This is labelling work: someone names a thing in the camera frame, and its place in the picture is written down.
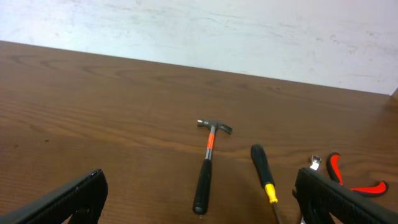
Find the silver combination wrench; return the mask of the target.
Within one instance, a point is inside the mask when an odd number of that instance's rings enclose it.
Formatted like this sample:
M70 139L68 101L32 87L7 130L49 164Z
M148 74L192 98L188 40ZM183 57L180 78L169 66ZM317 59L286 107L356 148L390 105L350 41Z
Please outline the silver combination wrench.
M320 167L320 164L322 162L322 159L317 156L317 155L312 155L310 158L310 166L309 168L311 168L314 171L317 171ZM304 217L301 217L301 221L300 224L305 224L305 220Z

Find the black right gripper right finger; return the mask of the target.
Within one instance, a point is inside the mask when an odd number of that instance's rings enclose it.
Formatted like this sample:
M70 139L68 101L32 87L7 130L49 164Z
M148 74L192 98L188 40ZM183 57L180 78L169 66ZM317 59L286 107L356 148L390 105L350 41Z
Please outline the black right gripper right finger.
M295 198L306 224L397 223L397 213L388 210L327 179L310 168L301 168L295 181Z

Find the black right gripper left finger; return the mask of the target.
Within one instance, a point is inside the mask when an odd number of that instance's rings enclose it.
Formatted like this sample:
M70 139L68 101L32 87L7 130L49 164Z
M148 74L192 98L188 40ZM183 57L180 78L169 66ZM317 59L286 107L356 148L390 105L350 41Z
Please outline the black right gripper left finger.
M97 224L108 195L104 172L95 169L43 197L1 216L1 223Z

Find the black yellow screwdriver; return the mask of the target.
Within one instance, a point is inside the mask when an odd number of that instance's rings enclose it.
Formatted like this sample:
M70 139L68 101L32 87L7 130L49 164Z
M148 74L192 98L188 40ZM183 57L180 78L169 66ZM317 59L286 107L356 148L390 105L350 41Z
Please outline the black yellow screwdriver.
M282 218L280 217L279 208L277 205L279 201L275 191L274 178L269 167L265 150L261 145L253 144L251 146L251 158L256 168L261 186L269 198L269 203L273 206L275 219L277 220L278 224L281 224Z

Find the claw hammer black orange handle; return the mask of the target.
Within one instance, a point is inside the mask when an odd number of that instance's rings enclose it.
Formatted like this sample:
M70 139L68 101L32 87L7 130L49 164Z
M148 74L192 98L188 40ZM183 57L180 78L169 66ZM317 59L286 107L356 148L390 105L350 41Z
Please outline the claw hammer black orange handle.
M217 130L222 130L231 135L233 129L228 125L217 120L198 119L198 127L206 127L209 129L208 141L206 145L205 159L203 160L200 175L198 178L197 189L193 199L193 212L197 215L204 215L208 210L211 189L212 174L212 154L215 143Z

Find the red black pliers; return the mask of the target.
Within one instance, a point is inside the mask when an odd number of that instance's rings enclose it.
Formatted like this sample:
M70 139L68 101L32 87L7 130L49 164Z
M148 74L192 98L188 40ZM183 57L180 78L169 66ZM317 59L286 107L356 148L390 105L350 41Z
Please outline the red black pliers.
M343 178L338 167L339 158L340 154L338 152L331 153L326 160L326 168L330 179L340 185L343 185ZM386 181L382 180L373 187L353 187L350 188L350 190L363 197L380 197L387 193L387 191L389 190L389 184Z

